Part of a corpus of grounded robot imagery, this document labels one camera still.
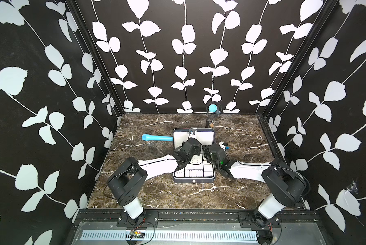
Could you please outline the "navy jewelry box white lining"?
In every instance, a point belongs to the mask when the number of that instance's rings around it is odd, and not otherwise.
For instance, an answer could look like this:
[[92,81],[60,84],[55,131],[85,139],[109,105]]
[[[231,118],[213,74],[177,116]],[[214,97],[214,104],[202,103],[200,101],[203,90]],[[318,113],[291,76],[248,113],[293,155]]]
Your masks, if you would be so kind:
[[[173,142],[177,149],[189,139],[189,129],[174,129]],[[215,132],[213,129],[198,129],[196,138],[202,146],[209,146],[214,143]],[[185,168],[173,173],[175,183],[212,183],[215,179],[215,169],[212,164],[207,163],[206,158],[201,151],[199,156],[194,155],[190,163]]]

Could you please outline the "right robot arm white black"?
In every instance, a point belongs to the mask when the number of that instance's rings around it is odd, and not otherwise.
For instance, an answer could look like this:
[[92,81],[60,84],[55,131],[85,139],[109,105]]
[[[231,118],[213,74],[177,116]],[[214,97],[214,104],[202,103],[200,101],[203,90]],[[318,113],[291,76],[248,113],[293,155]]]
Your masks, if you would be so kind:
[[203,153],[207,162],[223,177],[254,180],[267,185],[270,195],[261,201],[250,218],[259,227],[265,226],[285,207],[294,207],[307,188],[305,178],[281,159],[266,163],[232,160],[226,149],[218,144],[203,146]]

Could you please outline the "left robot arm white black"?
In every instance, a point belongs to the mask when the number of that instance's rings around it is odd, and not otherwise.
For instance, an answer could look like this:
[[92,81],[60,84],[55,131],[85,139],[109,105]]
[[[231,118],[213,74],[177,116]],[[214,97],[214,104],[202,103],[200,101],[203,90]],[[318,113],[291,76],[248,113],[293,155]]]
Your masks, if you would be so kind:
[[144,218],[145,211],[139,201],[138,194],[145,181],[166,173],[174,173],[185,168],[193,156],[201,153],[201,143],[195,138],[189,138],[172,154],[164,157],[139,161],[134,157],[127,158],[123,164],[108,178],[106,187],[109,188],[113,199],[124,209],[133,222]]

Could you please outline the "blue microphone on tripod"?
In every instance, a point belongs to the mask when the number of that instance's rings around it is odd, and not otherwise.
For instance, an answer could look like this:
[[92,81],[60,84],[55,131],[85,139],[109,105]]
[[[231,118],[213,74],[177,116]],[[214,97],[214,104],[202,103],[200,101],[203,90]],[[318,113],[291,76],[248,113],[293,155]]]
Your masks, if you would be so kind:
[[222,107],[219,102],[208,102],[206,104],[206,122],[205,128],[210,128],[213,123],[214,118],[222,112]]

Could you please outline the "blue cylindrical tool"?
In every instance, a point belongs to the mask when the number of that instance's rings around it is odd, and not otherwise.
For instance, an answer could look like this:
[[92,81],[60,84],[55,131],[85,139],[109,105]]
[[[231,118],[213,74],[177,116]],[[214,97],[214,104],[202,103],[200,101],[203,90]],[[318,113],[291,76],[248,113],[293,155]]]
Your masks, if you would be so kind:
[[173,137],[171,136],[143,134],[141,138],[143,141],[173,141]]

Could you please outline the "small green circuit board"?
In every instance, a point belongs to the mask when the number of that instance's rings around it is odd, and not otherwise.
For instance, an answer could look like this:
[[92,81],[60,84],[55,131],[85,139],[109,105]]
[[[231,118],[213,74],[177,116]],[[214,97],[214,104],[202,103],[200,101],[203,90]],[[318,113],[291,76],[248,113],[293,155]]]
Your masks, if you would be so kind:
[[132,239],[144,239],[145,233],[142,231],[131,231],[129,235],[129,240]]

